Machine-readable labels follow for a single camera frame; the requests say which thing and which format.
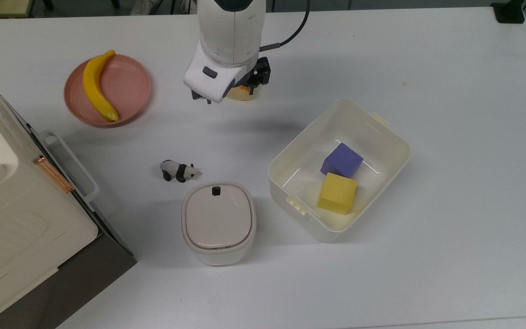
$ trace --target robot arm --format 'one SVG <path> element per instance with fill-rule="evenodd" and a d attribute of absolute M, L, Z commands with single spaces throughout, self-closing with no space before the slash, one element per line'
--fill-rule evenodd
<path fill-rule="evenodd" d="M 193 98 L 220 103 L 259 58 L 265 0 L 198 0 L 200 40 L 184 75 Z"/>

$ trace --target panda figurine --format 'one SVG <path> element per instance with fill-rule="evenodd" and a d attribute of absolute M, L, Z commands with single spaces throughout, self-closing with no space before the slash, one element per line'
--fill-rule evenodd
<path fill-rule="evenodd" d="M 186 179 L 194 178 L 200 175 L 200 171 L 194 168 L 194 163 L 190 163 L 190 167 L 183 163 L 177 163 L 172 160 L 166 160 L 159 165 L 161 172 L 163 173 L 163 179 L 171 181 L 172 177 L 176 177 L 176 180 L 180 183 L 186 181 Z"/>

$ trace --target white plastic bin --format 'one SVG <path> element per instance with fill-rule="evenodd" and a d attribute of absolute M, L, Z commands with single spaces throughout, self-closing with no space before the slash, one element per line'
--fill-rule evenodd
<path fill-rule="evenodd" d="M 352 176 L 358 182 L 346 215 L 316 207 L 324 159 L 345 143 L 364 158 Z M 269 165 L 271 197 L 313 237 L 330 242 L 348 229 L 391 183 L 411 157 L 409 144 L 349 100 L 338 100 Z"/>

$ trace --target black stand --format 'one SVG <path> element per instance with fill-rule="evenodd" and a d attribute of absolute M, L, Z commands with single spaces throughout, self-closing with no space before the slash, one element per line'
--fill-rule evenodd
<path fill-rule="evenodd" d="M 507 4 L 493 2 L 490 6 L 494 8 L 494 16 L 498 23 L 522 24 L 525 21 L 521 9 L 523 2 L 524 0 L 510 0 Z"/>

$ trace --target black button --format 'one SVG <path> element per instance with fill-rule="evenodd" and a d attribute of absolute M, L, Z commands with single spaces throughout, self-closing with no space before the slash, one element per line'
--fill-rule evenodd
<path fill-rule="evenodd" d="M 205 75 L 208 75 L 209 77 L 211 78 L 215 78 L 217 75 L 219 75 L 218 72 L 216 71 L 213 71 L 212 69 L 210 69 L 210 67 L 207 67 L 205 66 L 204 69 L 202 69 L 202 73 L 204 73 Z"/>

